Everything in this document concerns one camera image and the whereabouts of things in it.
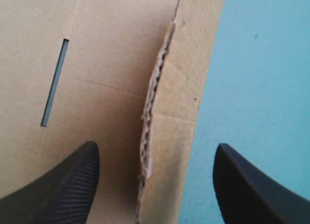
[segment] torn cardboard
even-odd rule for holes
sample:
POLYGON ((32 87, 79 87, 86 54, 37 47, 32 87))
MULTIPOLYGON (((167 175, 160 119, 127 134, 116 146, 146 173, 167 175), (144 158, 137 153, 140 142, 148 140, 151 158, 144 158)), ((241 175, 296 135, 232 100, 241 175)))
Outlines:
POLYGON ((223 0, 181 0, 171 24, 177 2, 0 0, 0 197, 94 140, 101 174, 88 223, 134 223, 140 173, 149 177, 139 195, 141 223, 176 223, 223 0), (174 31, 160 50, 169 26, 174 31), (44 128, 64 38, 69 48, 44 128), (140 118, 158 52, 166 58, 153 96, 143 173, 140 118))

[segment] cardboard flap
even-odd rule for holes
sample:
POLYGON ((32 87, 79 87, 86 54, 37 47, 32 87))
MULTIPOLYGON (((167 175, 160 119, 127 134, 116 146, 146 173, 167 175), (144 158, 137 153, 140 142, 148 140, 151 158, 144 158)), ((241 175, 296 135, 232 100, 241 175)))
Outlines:
POLYGON ((142 224, 178 222, 187 163, 199 106, 224 0, 180 0, 170 41, 145 111, 149 125, 141 151, 139 220, 142 224))

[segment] blue surface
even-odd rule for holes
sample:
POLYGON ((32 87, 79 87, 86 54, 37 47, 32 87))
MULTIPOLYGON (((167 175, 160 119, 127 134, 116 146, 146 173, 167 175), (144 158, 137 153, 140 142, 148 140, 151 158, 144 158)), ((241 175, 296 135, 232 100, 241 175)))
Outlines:
POLYGON ((179 224, 223 224, 218 143, 310 199, 310 0, 225 0, 179 224))
POLYGON ((64 63, 64 59, 66 57, 68 45, 69 45, 69 40, 64 39, 62 42, 62 48, 60 50, 59 58, 58 58, 58 61, 56 64, 55 74, 53 77, 52 85, 50 87, 50 91, 48 94, 48 98, 47 98, 47 102, 46 102, 46 106, 45 106, 45 110, 44 110, 44 114, 43 114, 43 118, 42 118, 42 122, 41 122, 41 126, 43 126, 43 127, 47 126, 48 119, 50 116, 50 112, 52 111, 55 93, 56 93, 57 85, 59 82, 60 74, 62 72, 62 66, 64 63))

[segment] cardboard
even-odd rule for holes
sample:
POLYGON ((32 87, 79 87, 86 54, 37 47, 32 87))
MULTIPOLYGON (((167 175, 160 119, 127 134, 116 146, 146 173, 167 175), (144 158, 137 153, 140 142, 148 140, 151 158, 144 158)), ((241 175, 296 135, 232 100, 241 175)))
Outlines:
POLYGON ((177 3, 0 0, 0 197, 93 140, 101 169, 87 223, 134 223, 137 210, 141 223, 176 223, 223 0, 180 0, 176 13, 177 3), (63 39, 69 47, 42 127, 63 39), (140 165, 141 116, 158 64, 140 165))

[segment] rectangular slot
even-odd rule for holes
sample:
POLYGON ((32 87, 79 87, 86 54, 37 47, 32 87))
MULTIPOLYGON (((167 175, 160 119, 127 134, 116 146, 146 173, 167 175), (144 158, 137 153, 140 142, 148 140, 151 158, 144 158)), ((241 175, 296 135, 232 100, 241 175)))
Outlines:
POLYGON ((62 71, 63 62, 64 62, 64 59, 66 57, 66 52, 67 52, 67 49, 68 49, 68 45, 69 45, 69 40, 68 39, 64 39, 63 43, 62 43, 62 48, 60 50, 59 58, 58 58, 58 61, 57 61, 57 65, 56 65, 56 69, 55 69, 55 74, 54 74, 54 77, 53 77, 52 85, 51 85, 50 90, 49 90, 49 94, 48 94, 48 98, 47 98, 47 102, 46 102, 43 118, 42 118, 42 121, 41 121, 41 126, 43 126, 43 127, 47 126, 49 115, 50 115, 50 112, 52 110, 53 101, 54 101, 54 97, 55 97, 55 93, 56 93, 56 89, 57 89, 60 73, 62 71))

